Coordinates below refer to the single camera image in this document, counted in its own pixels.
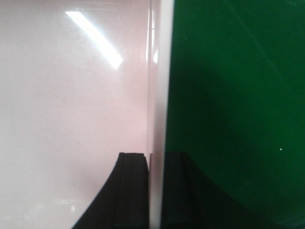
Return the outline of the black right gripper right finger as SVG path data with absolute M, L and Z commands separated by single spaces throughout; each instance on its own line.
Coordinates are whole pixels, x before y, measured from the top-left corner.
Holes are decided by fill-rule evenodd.
M 166 152 L 162 229 L 277 229 L 214 184 L 185 152 Z

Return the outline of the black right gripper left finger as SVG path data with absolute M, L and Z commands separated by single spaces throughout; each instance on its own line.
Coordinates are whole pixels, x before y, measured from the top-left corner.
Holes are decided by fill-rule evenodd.
M 107 181 L 75 229 L 147 229 L 148 166 L 142 153 L 119 153 Z

